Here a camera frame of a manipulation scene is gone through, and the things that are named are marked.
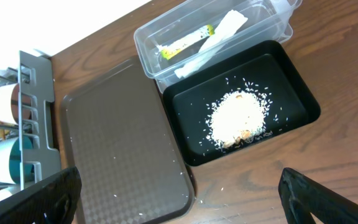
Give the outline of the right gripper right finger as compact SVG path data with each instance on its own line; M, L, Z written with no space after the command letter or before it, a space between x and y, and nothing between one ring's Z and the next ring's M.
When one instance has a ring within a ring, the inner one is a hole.
M288 223L358 223L358 204L292 168L282 170L278 192Z

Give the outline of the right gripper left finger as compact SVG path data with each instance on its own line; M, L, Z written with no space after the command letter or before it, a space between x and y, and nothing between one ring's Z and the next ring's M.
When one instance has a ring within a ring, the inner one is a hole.
M0 201L0 223L71 223L81 187L76 167L61 170Z

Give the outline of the clear plastic bin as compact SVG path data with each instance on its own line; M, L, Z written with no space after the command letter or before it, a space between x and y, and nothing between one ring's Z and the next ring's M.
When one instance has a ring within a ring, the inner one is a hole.
M208 24L214 27L215 33L223 17L231 10L240 12L248 21L224 41L223 47L196 72L265 40L286 42L293 34L289 24L290 17L300 4L300 1L275 0L185 1L135 31L135 46L145 75L157 82L160 91L186 79L178 78L175 70L200 56L198 52L209 37L191 45L170 60L162 58L160 48Z

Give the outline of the leftover rice pile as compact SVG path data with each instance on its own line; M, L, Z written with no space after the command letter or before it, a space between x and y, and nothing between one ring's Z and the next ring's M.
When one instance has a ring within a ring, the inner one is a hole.
M207 147L203 157L263 140L273 134L273 125L280 123L268 85L234 76L223 78L223 87L224 93L206 105L206 135L198 143Z

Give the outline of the green snack wrapper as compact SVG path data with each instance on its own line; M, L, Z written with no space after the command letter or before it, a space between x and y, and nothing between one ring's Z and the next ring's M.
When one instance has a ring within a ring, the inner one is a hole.
M214 27L211 24L200 27L194 32L174 41L170 45L164 45L160 48L162 58L170 60L191 45L214 35Z

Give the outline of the white cup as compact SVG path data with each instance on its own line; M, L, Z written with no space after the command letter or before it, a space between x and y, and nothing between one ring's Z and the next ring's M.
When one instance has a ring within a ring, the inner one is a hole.
M0 190L0 201L3 201L10 196L21 191L20 185L12 185Z

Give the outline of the white paper chopstick sleeve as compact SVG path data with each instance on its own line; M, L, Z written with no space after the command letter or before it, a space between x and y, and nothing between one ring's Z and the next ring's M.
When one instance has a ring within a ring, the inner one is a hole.
M248 18L238 11L229 11L221 20L215 33L209 37L199 50L200 56L175 70L178 78L186 78L206 64L222 47L223 42L231 38L246 22Z

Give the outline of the black waste tray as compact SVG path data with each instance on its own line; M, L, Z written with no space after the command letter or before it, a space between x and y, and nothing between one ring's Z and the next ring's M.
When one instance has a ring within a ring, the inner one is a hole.
M212 138L213 111L237 93L267 107L262 127L229 148ZM321 109L283 47L266 40L205 68L163 92L170 126L184 161L199 166L316 121Z

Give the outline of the light blue bowl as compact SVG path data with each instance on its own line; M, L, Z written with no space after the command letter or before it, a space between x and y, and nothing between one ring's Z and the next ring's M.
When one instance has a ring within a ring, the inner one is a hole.
M21 151L19 138L11 138L0 142L0 182L19 184Z

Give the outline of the white bowl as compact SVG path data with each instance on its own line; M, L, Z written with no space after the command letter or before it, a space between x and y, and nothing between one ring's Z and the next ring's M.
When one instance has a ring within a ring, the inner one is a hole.
M0 122L18 125L19 122L19 84L0 87Z

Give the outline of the grey dishwasher rack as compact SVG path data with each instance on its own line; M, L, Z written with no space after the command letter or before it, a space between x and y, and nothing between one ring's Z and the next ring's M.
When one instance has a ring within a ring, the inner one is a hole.
M45 57L23 51L18 53L18 59L17 68L9 67L5 75L0 75L0 87L19 84L19 122L18 125L0 122L0 129L6 132L0 142L19 138L21 181L19 184L0 182L0 190L12 185L20 185L24 190L61 169L60 153L53 146L52 63Z

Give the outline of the dark brown serving tray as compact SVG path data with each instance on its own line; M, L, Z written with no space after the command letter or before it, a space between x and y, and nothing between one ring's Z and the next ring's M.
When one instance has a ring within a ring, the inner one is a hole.
M67 94L60 122L82 182L78 223L164 223L189 212L190 176L137 57Z

